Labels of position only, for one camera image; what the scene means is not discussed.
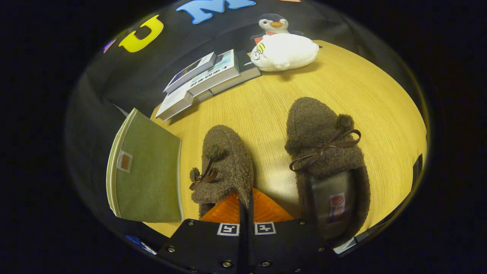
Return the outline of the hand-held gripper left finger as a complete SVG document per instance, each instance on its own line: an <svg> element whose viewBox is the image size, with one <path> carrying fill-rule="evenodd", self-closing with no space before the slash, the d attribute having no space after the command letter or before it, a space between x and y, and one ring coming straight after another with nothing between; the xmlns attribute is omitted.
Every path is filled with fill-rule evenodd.
<svg viewBox="0 0 487 274"><path fill-rule="evenodd" d="M238 273L241 205L234 192L203 220L184 220L156 257L186 274Z"/></svg>

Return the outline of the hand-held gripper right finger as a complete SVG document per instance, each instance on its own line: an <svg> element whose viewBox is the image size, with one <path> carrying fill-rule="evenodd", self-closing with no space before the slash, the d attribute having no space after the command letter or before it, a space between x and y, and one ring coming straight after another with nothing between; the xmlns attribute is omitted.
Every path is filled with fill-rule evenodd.
<svg viewBox="0 0 487 274"><path fill-rule="evenodd" d="M320 274L338 256L308 220L277 221L285 210L257 189L249 209L249 262L256 274Z"/></svg>

